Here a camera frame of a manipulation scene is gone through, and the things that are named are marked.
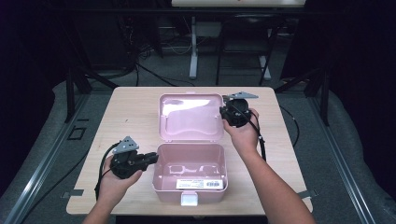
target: dark background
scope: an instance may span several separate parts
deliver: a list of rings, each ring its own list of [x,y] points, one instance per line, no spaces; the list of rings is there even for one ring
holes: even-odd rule
[[[18,172],[47,119],[54,101],[51,89],[65,80],[70,66],[121,67],[130,62],[112,18],[106,22],[85,20],[76,27],[71,20],[60,18],[67,21],[63,28],[42,3],[27,0],[0,3],[0,121],[3,128],[0,195]],[[54,5],[61,7],[65,3],[55,1]],[[393,12],[396,7],[390,1],[308,0],[306,8],[347,11],[340,17],[300,20],[282,77],[301,76],[321,66],[330,52],[335,59],[331,91],[342,100],[354,121],[364,159],[377,183],[396,198],[393,174],[396,170],[393,144],[396,139]],[[93,47],[92,42],[87,41],[90,35],[101,34],[98,28],[113,33],[111,37],[102,36],[102,48]],[[82,45],[70,42],[79,38],[83,40]]]

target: finger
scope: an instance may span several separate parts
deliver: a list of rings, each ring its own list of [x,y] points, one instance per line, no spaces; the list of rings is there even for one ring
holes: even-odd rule
[[[113,159],[113,155],[109,156],[105,160],[105,166],[103,167],[104,170],[110,169],[111,160]]]
[[[223,126],[224,126],[224,130],[227,133],[230,133],[230,130],[232,127],[230,126],[230,124],[228,123],[228,121],[226,119],[223,120]]]

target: metal bracket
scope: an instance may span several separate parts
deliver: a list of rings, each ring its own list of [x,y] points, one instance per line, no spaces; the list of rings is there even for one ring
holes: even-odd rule
[[[298,195],[300,196],[301,199],[305,199],[305,198],[311,199],[317,197],[318,193],[314,189],[311,189],[311,190],[302,191],[298,193]]]
[[[229,94],[227,96],[233,99],[259,98],[259,96],[257,95],[253,95],[244,91],[240,91],[234,94]]]
[[[126,136],[119,143],[119,145],[113,149],[113,154],[119,154],[137,149],[139,149],[139,145],[134,141],[134,139],[132,139],[131,136]]]
[[[69,136],[67,137],[67,140],[81,140],[82,136],[84,136],[85,131],[87,130],[87,128],[76,128],[76,125],[73,127],[72,132],[69,134]]]
[[[66,191],[62,194],[61,198],[63,199],[69,199],[70,196],[82,196],[82,193],[84,192],[83,189],[72,189],[70,192]]]

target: black curtain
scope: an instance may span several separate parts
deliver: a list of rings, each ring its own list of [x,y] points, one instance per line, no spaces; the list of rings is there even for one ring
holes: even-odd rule
[[[301,76],[321,66],[329,53],[334,56],[330,89],[358,130],[375,180],[396,199],[396,6],[311,0],[305,7],[344,10],[346,15],[300,20],[281,77]]]
[[[48,118],[65,63],[40,1],[0,3],[0,195],[19,171]]]

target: cable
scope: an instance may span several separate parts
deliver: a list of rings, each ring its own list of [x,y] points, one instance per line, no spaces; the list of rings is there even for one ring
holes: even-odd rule
[[[102,175],[102,178],[103,178],[103,176],[105,176],[108,172],[110,172],[111,169],[113,169],[114,167],[116,167],[116,166],[112,166],[112,167],[110,167],[110,169],[108,169],[106,172],[104,172],[103,175]]]
[[[146,60],[154,49],[151,45],[146,44],[139,48],[139,58]]]
[[[178,55],[182,55],[182,54],[188,53],[188,52],[190,51],[191,47],[192,47],[192,44],[190,44],[186,50],[184,50],[183,52],[178,52],[178,51],[175,50],[175,47],[173,47],[171,44],[166,43],[166,45],[169,46],[169,48],[170,48],[175,54],[178,54]]]
[[[280,107],[281,109],[283,109],[284,111],[286,111],[286,113],[288,113],[289,116],[291,116],[291,118],[294,120],[294,124],[296,125],[296,129],[297,129],[297,136],[296,136],[296,139],[294,140],[294,143],[293,143],[293,147],[295,147],[296,144],[297,144],[297,142],[298,142],[298,139],[300,138],[300,127],[299,127],[299,125],[298,125],[298,123],[297,123],[297,120],[296,120],[295,117],[289,112],[289,110],[287,110],[287,109],[286,109],[285,107],[283,107],[282,105],[279,105],[279,107]]]
[[[189,30],[189,33],[191,34],[191,29],[190,29],[189,23],[186,21],[186,18],[185,18],[185,17],[183,17],[183,21],[184,21],[184,23],[186,24],[186,27],[187,27],[187,29]]]
[[[139,69],[136,67],[136,84],[135,86],[139,86]]]
[[[35,208],[48,196],[48,194],[55,189],[62,181],[64,181],[77,167],[78,165],[84,160],[84,158],[88,155],[89,150],[87,150],[82,158],[64,175],[61,179],[59,179],[50,189],[48,189],[43,196],[29,209],[26,215],[23,217],[21,223],[26,221],[26,218],[35,210]]]
[[[98,200],[98,197],[99,197],[100,183],[102,182],[102,178],[103,178],[103,174],[102,174],[102,172],[103,172],[103,166],[105,165],[105,160],[106,160],[107,154],[111,151],[111,149],[113,149],[114,147],[118,146],[119,143],[120,143],[120,142],[118,142],[118,143],[116,143],[116,144],[113,144],[113,146],[111,146],[111,147],[105,152],[105,155],[103,155],[102,161],[100,162],[99,177],[98,177],[98,182],[97,182],[96,187],[95,187],[95,197],[96,197],[96,200]]]
[[[141,67],[143,70],[149,72],[150,74],[154,75],[154,76],[157,77],[159,80],[165,82],[166,84],[168,84],[168,85],[170,85],[170,86],[178,87],[177,85],[175,85],[175,84],[173,84],[173,83],[167,81],[166,79],[173,80],[173,81],[178,81],[178,82],[185,82],[185,83],[189,83],[189,84],[192,85],[193,87],[195,86],[193,83],[188,82],[188,81],[179,80],[179,79],[174,79],[174,78],[170,78],[170,77],[162,77],[162,76],[159,76],[159,75],[155,74],[154,72],[148,70],[146,67],[144,67],[144,66],[141,65],[140,63],[136,63],[136,65],[139,66],[139,67]]]
[[[132,73],[134,71],[135,64],[131,65],[129,67],[126,67],[123,69],[120,73],[118,74],[112,74],[112,75],[103,75],[101,74],[101,77],[105,77],[106,79],[112,79],[112,78],[117,78],[117,77],[125,77],[126,75]]]
[[[238,108],[236,108],[236,106],[234,106],[234,105],[231,105],[231,106],[232,106],[239,114],[241,114],[242,116],[244,116],[245,119],[247,120],[247,122],[249,122],[249,123],[251,124],[251,126],[253,127],[253,129],[256,131],[257,135],[259,136],[260,148],[262,149],[262,158],[263,158],[265,161],[267,161],[267,157],[266,157],[266,155],[265,155],[265,144],[264,144],[265,141],[264,141],[264,139],[263,139],[263,137],[262,137],[262,134],[260,133],[259,118],[257,118],[257,116],[256,116],[255,114],[251,113],[251,114],[254,116],[254,118],[256,118],[256,120],[257,120],[257,127],[256,127],[256,125],[254,125],[254,123],[251,122],[251,120],[250,120],[243,112],[241,112]]]

